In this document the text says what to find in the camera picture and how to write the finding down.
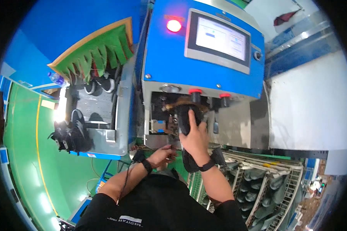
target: hand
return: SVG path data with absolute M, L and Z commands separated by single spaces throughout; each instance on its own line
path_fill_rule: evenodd
M 162 167 L 163 165 L 176 160 L 176 150 L 172 149 L 171 147 L 172 145 L 166 145 L 155 151 L 151 156 L 147 158 L 153 169 Z
M 209 137 L 206 129 L 206 122 L 201 122 L 199 126 L 196 125 L 195 115 L 193 110 L 188 111 L 190 132 L 187 136 L 180 133 L 180 142 L 194 158 L 196 164 L 202 167 L 209 161 L 208 142 Z

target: industrial machine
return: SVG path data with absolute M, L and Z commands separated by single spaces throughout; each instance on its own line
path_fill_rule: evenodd
M 207 121 L 211 142 L 242 146 L 249 114 L 239 118 L 237 106 L 261 96 L 264 37 L 252 16 L 226 0 L 156 1 L 141 75 L 146 146 L 179 147 L 189 109 L 197 123 Z

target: black t-shirt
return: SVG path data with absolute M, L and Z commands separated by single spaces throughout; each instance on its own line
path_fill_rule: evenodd
M 225 201 L 212 214 L 189 195 L 184 183 L 152 174 L 118 206 L 111 197 L 96 194 L 75 230 L 247 231 L 247 227 L 235 201 Z

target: red indicator light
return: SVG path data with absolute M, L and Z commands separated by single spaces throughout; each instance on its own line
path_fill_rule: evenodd
M 177 20 L 170 20 L 167 22 L 167 29 L 172 32 L 178 32 L 181 29 L 181 24 Z

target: person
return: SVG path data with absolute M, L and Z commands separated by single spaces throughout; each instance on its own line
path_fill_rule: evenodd
M 197 126 L 194 112 L 188 113 L 190 132 L 180 134 L 180 142 L 202 167 L 210 162 L 206 123 Z M 200 172 L 215 205 L 212 214 L 190 196 L 174 171 L 162 171 L 175 157 L 176 151 L 166 145 L 143 163 L 111 177 L 93 197 L 75 230 L 247 230 L 220 170 L 213 166 Z M 151 173 L 156 168 L 166 174 Z

